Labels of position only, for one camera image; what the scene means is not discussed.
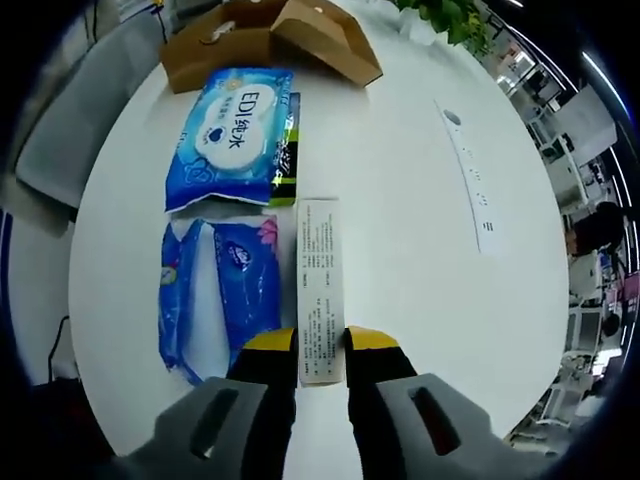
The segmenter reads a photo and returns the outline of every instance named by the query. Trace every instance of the wet wipes package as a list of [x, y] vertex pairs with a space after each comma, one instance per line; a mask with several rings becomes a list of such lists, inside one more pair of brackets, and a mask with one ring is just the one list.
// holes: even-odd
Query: wet wipes package
[[167, 211], [210, 195], [267, 205], [285, 134], [293, 74], [214, 72], [187, 117], [166, 179]]
[[224, 377], [244, 344], [280, 328], [277, 224], [172, 222], [162, 245], [159, 350], [194, 385]]

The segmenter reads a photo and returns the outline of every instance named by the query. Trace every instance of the paper document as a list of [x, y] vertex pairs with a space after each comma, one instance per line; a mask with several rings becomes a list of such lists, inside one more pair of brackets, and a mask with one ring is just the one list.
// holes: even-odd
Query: paper document
[[298, 202], [298, 351], [302, 384], [344, 378], [344, 308], [338, 200]]

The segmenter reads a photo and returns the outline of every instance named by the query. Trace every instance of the floor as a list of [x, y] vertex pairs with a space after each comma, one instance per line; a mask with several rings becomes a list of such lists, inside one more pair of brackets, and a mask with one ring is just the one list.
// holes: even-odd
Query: floor
[[[65, 235], [56, 238], [13, 218], [8, 230], [10, 318], [25, 371], [32, 384], [38, 385], [47, 382], [47, 357], [60, 321], [69, 313], [69, 256], [74, 229], [70, 224]], [[68, 322], [54, 356], [53, 371], [56, 376], [77, 376]]]

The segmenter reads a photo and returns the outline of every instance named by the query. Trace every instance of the person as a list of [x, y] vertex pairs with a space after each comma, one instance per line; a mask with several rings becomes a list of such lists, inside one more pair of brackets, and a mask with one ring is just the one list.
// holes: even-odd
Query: person
[[613, 202], [598, 204], [594, 213], [577, 221], [565, 233], [567, 252], [581, 257], [607, 245], [615, 250], [624, 235], [624, 218], [633, 219], [634, 216], [630, 209]]

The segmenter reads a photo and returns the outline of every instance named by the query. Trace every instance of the brown cardboard box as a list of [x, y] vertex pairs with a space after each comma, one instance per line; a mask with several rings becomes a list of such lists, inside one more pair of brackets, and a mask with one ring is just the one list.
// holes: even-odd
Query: brown cardboard box
[[[360, 25], [340, 7], [327, 0], [254, 1], [220, 5], [162, 47], [160, 59], [174, 93], [201, 89], [219, 68], [281, 64], [277, 39], [313, 55], [361, 87], [382, 76]], [[212, 42], [213, 31], [230, 20], [235, 21], [235, 30]]]

